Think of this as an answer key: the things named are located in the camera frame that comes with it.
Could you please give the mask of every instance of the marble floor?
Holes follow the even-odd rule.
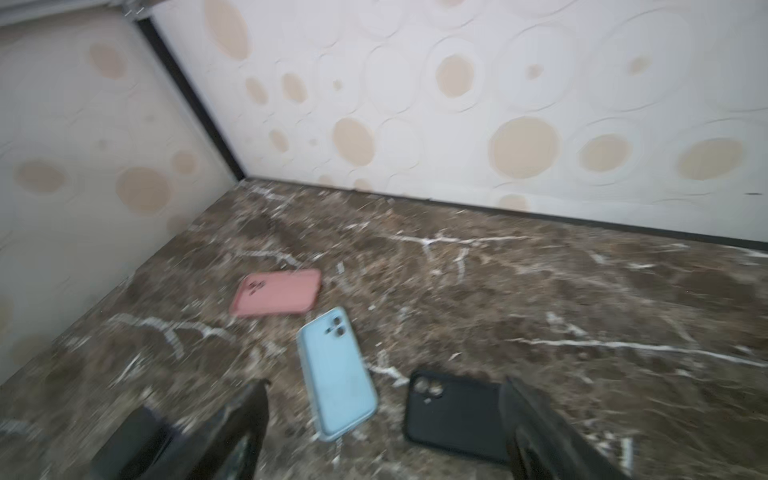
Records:
[[[315,267],[306,316],[234,319],[256,271]],[[379,411],[316,440],[296,332],[346,308]],[[402,437],[417,366],[514,374],[635,478],[768,478],[768,253],[243,182],[0,387],[4,478],[84,478],[141,404],[193,428],[272,380],[257,478],[511,478]]]

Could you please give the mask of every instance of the black phone case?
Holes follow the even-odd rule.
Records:
[[[419,377],[437,381],[442,393],[419,393]],[[509,465],[502,418],[498,410],[499,383],[482,382],[447,373],[416,370],[411,375],[403,432],[411,442],[457,455]]]

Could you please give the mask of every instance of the wallpaper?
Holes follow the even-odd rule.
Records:
[[[0,28],[0,382],[233,184],[175,95],[120,12]]]
[[[765,2],[168,0],[154,15],[251,176],[768,240]]]

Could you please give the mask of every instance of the light blue phone case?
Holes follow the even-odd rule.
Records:
[[[376,390],[340,306],[307,323],[296,341],[319,439],[331,442],[373,415]]]

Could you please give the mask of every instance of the circular pattern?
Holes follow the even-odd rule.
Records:
[[[197,169],[197,157],[190,151],[181,150],[170,159],[170,165],[178,174],[191,175]]]
[[[171,215],[168,217],[168,222],[165,223],[168,233],[175,237],[181,232],[184,232],[189,227],[190,219],[185,215]]]
[[[362,167],[371,163],[376,143],[371,130],[354,118],[342,118],[333,127],[333,144],[341,157]]]
[[[203,14],[219,50],[235,60],[248,58],[248,25],[237,7],[229,0],[204,0]]]
[[[475,69],[460,55],[443,59],[435,72],[440,91],[448,98],[461,97],[472,87]]]
[[[602,41],[587,66],[588,91],[603,108],[632,111],[680,87],[694,62],[694,36],[676,12],[630,18]]]
[[[41,333],[22,337],[11,347],[11,360],[17,366],[24,366],[39,353],[51,346],[51,337]]]
[[[325,174],[320,175],[319,177],[317,177],[317,183],[321,184],[321,185],[323,185],[325,187],[335,187],[336,186],[336,184],[333,183],[333,179],[329,175],[325,175]]]
[[[677,172],[690,180],[712,180],[738,168],[744,147],[733,138],[707,138],[684,151],[677,162]]]
[[[707,55],[702,69],[704,97],[727,111],[768,108],[768,55],[765,45],[768,10],[763,8],[736,25]]]
[[[129,110],[129,118],[139,114]],[[159,119],[152,117],[154,111],[145,111],[145,119],[137,119],[146,124],[147,129],[158,127]],[[102,117],[81,116],[74,120],[67,129],[71,142],[78,149],[77,162],[83,167],[114,173],[129,165],[136,158],[134,140],[131,134],[121,127],[110,125]]]
[[[620,167],[629,158],[631,146],[627,139],[616,134],[595,137],[579,151],[581,166],[594,172],[605,172]]]
[[[297,104],[304,103],[308,97],[304,80],[295,73],[286,73],[280,79],[283,86],[283,97]]]
[[[573,83],[577,42],[557,25],[537,25],[517,34],[495,60],[495,87],[520,111],[538,111],[561,100]]]
[[[437,28],[460,28],[480,15],[486,0],[424,0],[430,23]]]
[[[522,195],[509,194],[498,199],[497,207],[504,210],[514,210],[518,212],[529,212],[531,207],[528,205],[528,201]]]
[[[652,158],[655,173],[669,190],[709,194],[754,178],[763,168],[765,151],[763,124],[727,118],[672,134]]]
[[[279,151],[281,154],[284,154],[288,151],[289,145],[288,145],[288,137],[279,130],[271,130],[270,131],[270,142],[272,142],[272,145]]]
[[[116,191],[135,214],[153,214],[170,200],[170,185],[165,176],[148,167],[127,169],[118,178]]]
[[[485,66],[470,41],[443,38],[430,50],[423,71],[422,86],[441,106],[464,111],[477,104]]]
[[[650,143],[633,121],[603,118],[585,125],[568,139],[564,160],[570,173],[582,183],[611,185],[627,179],[646,160]]]
[[[148,91],[135,91],[128,98],[127,115],[131,125],[131,133],[138,147],[145,146],[154,151],[158,144],[163,146],[174,136],[180,123],[174,116],[176,108],[167,101]]]
[[[357,61],[331,54],[321,55],[316,64],[318,91],[331,108],[349,114],[362,104]]]
[[[120,52],[105,43],[94,43],[88,49],[88,57],[99,75],[117,80],[125,76],[125,60]]]
[[[408,0],[358,0],[353,2],[360,26],[377,38],[394,35],[406,19]]]
[[[56,166],[33,159],[15,168],[14,180],[18,186],[33,194],[52,194],[65,184],[67,177]]]
[[[269,94],[266,92],[264,84],[258,78],[248,77],[245,79],[245,88],[248,92],[248,96],[251,100],[259,105],[266,105],[266,102],[270,99]]]
[[[416,96],[411,65],[397,50],[375,48],[363,72],[371,102],[382,112],[398,114],[410,108]]]
[[[353,183],[353,187],[355,190],[360,192],[373,192],[373,185],[371,185],[371,182],[366,180],[365,178],[358,178]]]
[[[558,13],[560,10],[564,10],[570,5],[576,3],[577,0],[507,0],[506,5],[509,5],[515,13],[528,17],[546,17]]]
[[[306,165],[307,170],[330,160],[326,135],[309,118],[304,118],[296,124],[293,136],[298,144],[295,161]]]
[[[512,178],[535,177],[554,163],[560,136],[547,122],[522,117],[503,124],[488,142],[491,165]]]
[[[630,75],[639,75],[646,71],[648,67],[650,66],[650,58],[641,55],[639,57],[635,57],[632,59],[631,62],[629,62],[629,66],[627,67],[627,73]]]
[[[431,196],[429,183],[410,174],[392,175],[386,184],[385,192],[400,197],[427,198]]]
[[[376,130],[376,164],[402,172],[420,164],[425,157],[419,130],[401,118],[390,118]]]
[[[341,36],[342,6],[340,0],[299,0],[296,16],[301,32],[319,47],[330,47]]]

